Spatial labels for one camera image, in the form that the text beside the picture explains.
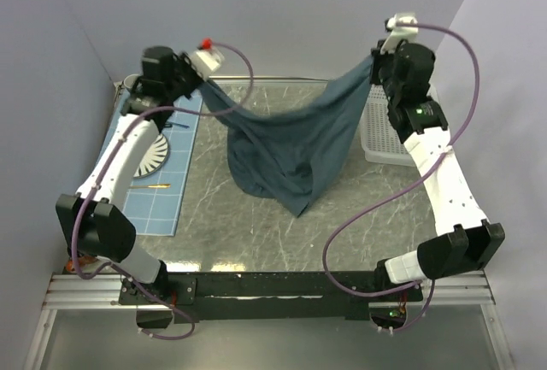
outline white plastic basket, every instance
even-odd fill
[[[431,85],[429,95],[435,101],[437,91]],[[387,119],[387,97],[381,86],[373,85],[359,122],[361,147],[369,162],[414,167],[409,153],[399,142],[397,133]]]

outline glass panel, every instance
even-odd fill
[[[138,335],[134,320],[129,310],[59,312],[42,368],[497,368],[479,306],[432,307],[395,337],[378,334],[370,322],[342,319],[226,320],[200,323],[191,338],[166,342]],[[168,333],[185,329],[176,325]]]

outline red cap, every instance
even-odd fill
[[[213,46],[213,40],[211,38],[204,38],[199,48],[202,50],[210,50]]]

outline gold pen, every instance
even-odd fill
[[[167,189],[167,188],[170,188],[170,187],[171,187],[171,184],[132,185],[132,186],[129,186],[129,189],[146,189],[146,188],[151,188],[151,189]]]

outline white circular protractor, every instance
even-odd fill
[[[143,160],[138,165],[135,179],[144,178],[160,169],[169,157],[169,142],[165,135],[160,133],[156,141],[148,148]]]

